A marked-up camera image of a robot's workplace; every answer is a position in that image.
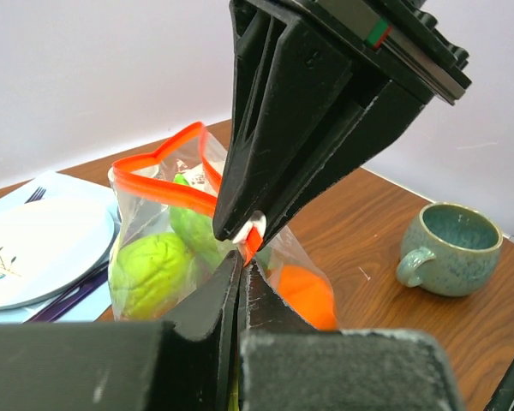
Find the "plate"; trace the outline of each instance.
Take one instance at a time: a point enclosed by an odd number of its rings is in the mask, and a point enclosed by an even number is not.
[[[34,201],[0,214],[0,310],[41,301],[101,259],[114,237],[102,205],[80,199]]]

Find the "wooden table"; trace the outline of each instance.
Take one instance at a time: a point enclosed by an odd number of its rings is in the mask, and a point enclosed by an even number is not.
[[[223,143],[230,124],[210,127]],[[112,161],[157,144],[64,172],[108,185]],[[0,196],[13,188],[0,190]],[[343,328],[410,328],[435,336],[451,359],[470,410],[483,409],[514,357],[514,244],[505,241],[491,282],[468,298],[447,299],[396,281],[399,243],[427,202],[365,170],[356,170],[290,224],[331,279]],[[102,319],[111,319],[105,313]]]

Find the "orange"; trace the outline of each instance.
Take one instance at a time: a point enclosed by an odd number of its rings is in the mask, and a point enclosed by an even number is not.
[[[280,274],[278,293],[314,328],[337,329],[335,301],[329,283],[297,265],[285,265]]]

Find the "blue-green mug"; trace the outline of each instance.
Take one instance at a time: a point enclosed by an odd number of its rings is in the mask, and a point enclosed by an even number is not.
[[[397,280],[450,297],[469,295],[492,276],[503,235],[479,212],[448,203],[425,206],[402,239]]]

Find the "fork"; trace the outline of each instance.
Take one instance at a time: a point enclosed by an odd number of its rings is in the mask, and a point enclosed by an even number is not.
[[[45,194],[45,188],[38,187],[34,191],[34,193],[27,199],[27,201],[25,201],[25,204],[32,203],[33,201],[41,200],[44,197],[44,194]]]

